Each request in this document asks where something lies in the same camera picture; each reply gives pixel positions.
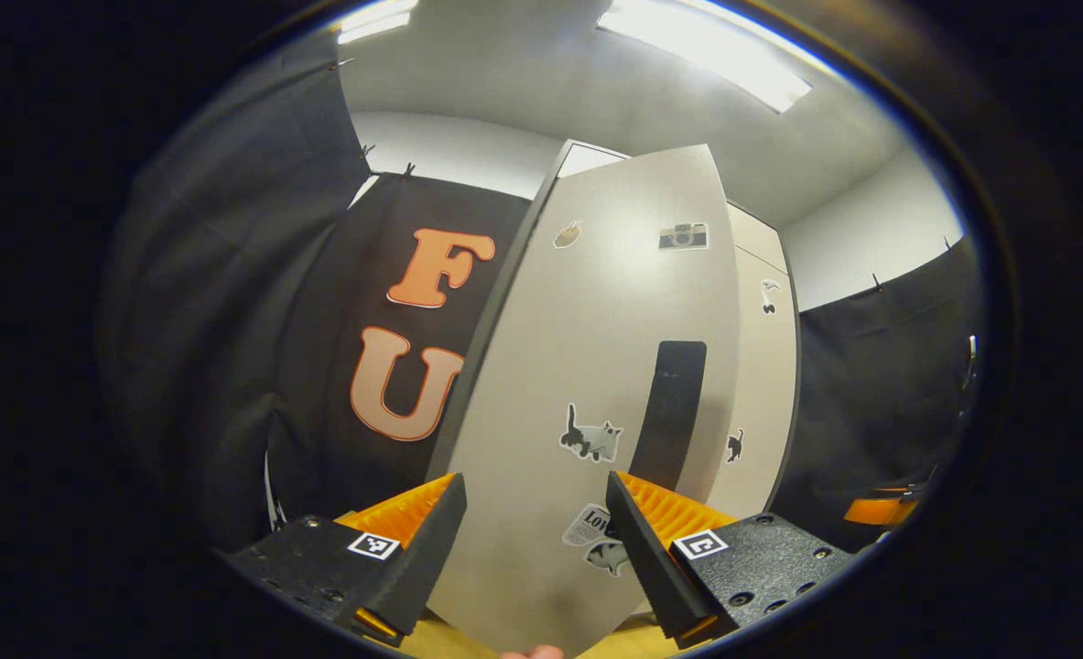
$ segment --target ceiling light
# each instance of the ceiling light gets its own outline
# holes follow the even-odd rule
[[[419,4],[419,0],[386,0],[365,5],[341,21],[341,34],[337,43],[342,46],[373,34],[405,26],[412,20],[412,9],[416,4]]]
[[[809,92],[812,87],[779,62],[764,42],[718,17],[682,4],[615,0],[599,18],[599,27],[707,67],[777,113],[784,113]]]

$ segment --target orange letter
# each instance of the orange letter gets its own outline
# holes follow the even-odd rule
[[[412,344],[399,334],[367,326],[362,331],[362,356],[357,371],[353,372],[350,384],[350,404],[353,413],[370,430],[387,435],[400,442],[415,442],[427,438],[440,423],[444,413],[444,401],[453,388],[453,379],[465,365],[465,359],[453,351],[441,349],[423,350],[421,358],[428,364],[428,375],[423,388],[419,389],[419,400],[408,416],[399,416],[387,409],[387,383],[390,380],[394,360],[412,350]]]
[[[448,286],[459,288],[471,274],[471,254],[459,251],[449,256],[453,247],[471,250],[480,260],[490,260],[496,254],[496,246],[487,236],[420,229],[415,238],[419,244],[415,246],[410,266],[406,267],[403,280],[387,292],[387,300],[392,303],[439,309],[447,300],[440,292],[440,277],[447,275]]]

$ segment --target wooden floor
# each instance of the wooden floor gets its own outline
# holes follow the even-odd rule
[[[441,621],[429,610],[415,626],[415,633],[404,638],[400,650],[407,656],[419,656],[422,659],[498,659],[498,655],[487,646],[466,637],[464,633]],[[662,659],[664,656],[678,654],[679,649],[675,642],[663,638],[663,631],[655,624],[654,618],[648,615],[632,616],[577,659],[608,659],[614,656]]]

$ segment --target ceiling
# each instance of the ceiling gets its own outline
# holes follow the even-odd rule
[[[862,93],[779,53],[813,90],[777,115],[713,73],[596,29],[609,0],[420,0],[340,47],[353,112],[475,118],[638,156],[706,143],[725,192],[781,229],[878,170],[903,138]]]

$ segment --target white wall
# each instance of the white wall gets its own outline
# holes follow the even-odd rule
[[[929,168],[901,151],[875,175],[781,231],[797,311],[831,303],[929,262],[964,225]]]
[[[366,161],[375,171],[451,180],[532,199],[553,166],[563,139],[469,118],[407,113],[351,113]]]

